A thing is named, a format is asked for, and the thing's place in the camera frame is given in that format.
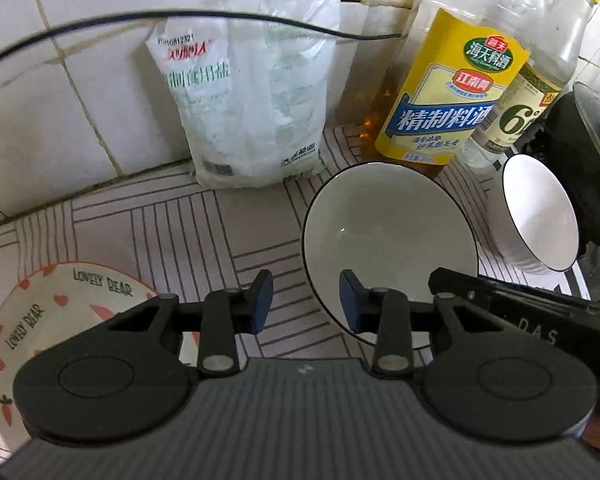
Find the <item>plastic bag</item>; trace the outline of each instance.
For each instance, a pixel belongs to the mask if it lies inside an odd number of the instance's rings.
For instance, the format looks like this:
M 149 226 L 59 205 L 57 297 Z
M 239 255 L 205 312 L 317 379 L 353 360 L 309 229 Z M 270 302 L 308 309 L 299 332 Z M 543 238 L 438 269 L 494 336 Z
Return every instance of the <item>plastic bag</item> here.
M 340 0 L 213 0 L 339 28 Z M 198 181 L 268 186 L 320 170 L 333 37 L 277 23 L 175 18 L 146 42 L 174 96 Z

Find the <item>bottle of amber liquid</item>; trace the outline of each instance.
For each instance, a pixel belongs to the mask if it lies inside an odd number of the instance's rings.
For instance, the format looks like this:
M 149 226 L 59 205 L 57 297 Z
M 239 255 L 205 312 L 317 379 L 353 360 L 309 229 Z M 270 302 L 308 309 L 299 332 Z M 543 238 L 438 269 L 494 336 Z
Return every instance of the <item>bottle of amber liquid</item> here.
M 365 160 L 434 178 L 487 116 L 528 52 L 516 37 L 546 0 L 417 0 L 361 133 Z

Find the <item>cooking wine bottle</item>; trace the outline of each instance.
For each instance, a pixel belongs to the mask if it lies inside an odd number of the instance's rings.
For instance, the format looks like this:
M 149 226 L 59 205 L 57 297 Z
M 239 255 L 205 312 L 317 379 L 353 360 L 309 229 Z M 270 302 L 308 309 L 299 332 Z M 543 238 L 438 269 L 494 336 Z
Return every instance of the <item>cooking wine bottle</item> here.
M 435 177 L 522 69 L 529 52 L 518 37 L 545 1 L 416 0 L 363 125 L 364 158 Z
M 554 0 L 531 30 L 531 56 L 474 130 L 458 159 L 476 172 L 491 165 L 558 96 L 573 76 L 582 37 L 600 0 Z

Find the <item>tile wall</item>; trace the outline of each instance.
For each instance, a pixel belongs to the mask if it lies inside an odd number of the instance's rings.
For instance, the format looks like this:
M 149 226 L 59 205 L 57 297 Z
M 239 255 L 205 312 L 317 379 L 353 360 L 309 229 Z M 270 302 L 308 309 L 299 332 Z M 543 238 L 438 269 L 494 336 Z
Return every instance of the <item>tile wall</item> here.
M 96 14 L 193 7 L 202 0 L 0 0 L 0 49 Z M 341 4 L 342 30 L 400 32 L 404 0 Z M 116 176 L 188 155 L 177 108 L 144 47 L 151 23 L 73 33 L 0 63 L 0 219 Z M 392 42 L 339 41 L 328 123 L 359 123 Z M 574 80 L 600 90 L 600 5 Z

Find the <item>metal pin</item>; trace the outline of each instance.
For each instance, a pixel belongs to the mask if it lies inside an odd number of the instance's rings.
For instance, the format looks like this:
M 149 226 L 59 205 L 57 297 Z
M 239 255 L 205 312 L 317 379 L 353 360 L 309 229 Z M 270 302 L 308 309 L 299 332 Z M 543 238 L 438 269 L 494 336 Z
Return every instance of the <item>metal pin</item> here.
M 225 372 L 234 366 L 234 360 L 228 355 L 213 354 L 202 360 L 202 367 L 210 372 Z
M 409 367 L 409 360 L 401 355 L 387 354 L 378 359 L 378 366 L 385 372 L 401 372 Z

